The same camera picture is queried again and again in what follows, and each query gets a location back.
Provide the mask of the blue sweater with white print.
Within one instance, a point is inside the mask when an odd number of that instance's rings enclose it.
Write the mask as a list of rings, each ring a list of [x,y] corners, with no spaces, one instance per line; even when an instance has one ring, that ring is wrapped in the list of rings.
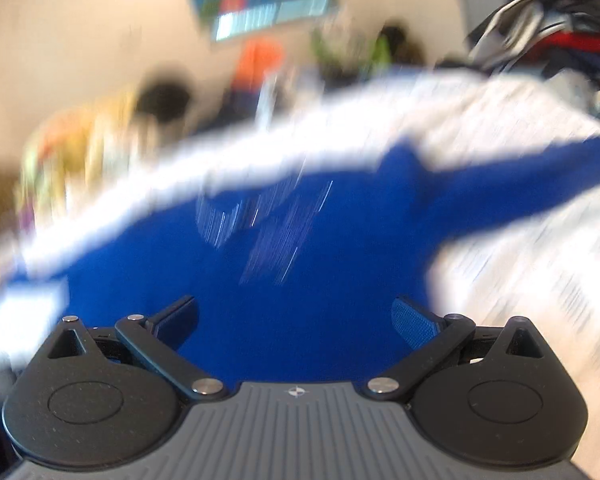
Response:
[[[432,170],[407,143],[372,169],[289,176],[143,214],[50,275],[7,283],[32,306],[65,285],[45,324],[107,326],[185,296],[182,356],[227,385],[361,380],[413,350],[399,297],[429,302],[450,240],[569,202],[600,185],[600,136],[520,157]]]

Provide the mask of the white patterned bed sheet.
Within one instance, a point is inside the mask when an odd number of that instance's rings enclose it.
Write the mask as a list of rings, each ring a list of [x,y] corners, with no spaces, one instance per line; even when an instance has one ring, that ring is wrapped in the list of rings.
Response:
[[[195,197],[265,188],[289,176],[375,168],[399,143],[429,169],[520,157],[600,136],[600,122],[533,79],[482,78],[460,70],[378,80],[324,99],[266,128],[197,136],[132,169],[80,208],[58,214],[0,254],[0,366],[27,362],[55,325],[47,310],[65,285],[32,306],[7,283],[18,272],[50,275],[111,240],[143,214]]]

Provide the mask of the yellow floral quilt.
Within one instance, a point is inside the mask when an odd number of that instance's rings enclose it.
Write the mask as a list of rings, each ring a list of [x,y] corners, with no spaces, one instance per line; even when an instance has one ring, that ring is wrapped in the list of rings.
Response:
[[[129,125],[138,89],[126,86],[109,96],[51,114],[31,133],[24,147],[15,188],[17,219],[31,231],[53,212],[64,209],[67,191],[83,191],[99,177],[102,135]]]

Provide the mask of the black garment on bed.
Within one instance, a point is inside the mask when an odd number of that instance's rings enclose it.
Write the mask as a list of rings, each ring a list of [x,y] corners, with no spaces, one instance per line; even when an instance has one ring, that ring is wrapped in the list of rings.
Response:
[[[169,125],[185,117],[192,101],[192,89],[181,79],[151,79],[138,95],[133,114],[152,117],[158,125]]]

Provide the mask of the orange garment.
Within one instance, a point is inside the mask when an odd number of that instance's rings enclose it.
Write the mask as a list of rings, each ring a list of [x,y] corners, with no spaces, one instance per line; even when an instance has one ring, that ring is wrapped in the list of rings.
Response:
[[[232,88],[255,92],[270,74],[281,68],[286,52],[273,38],[257,37],[244,43],[232,80]]]

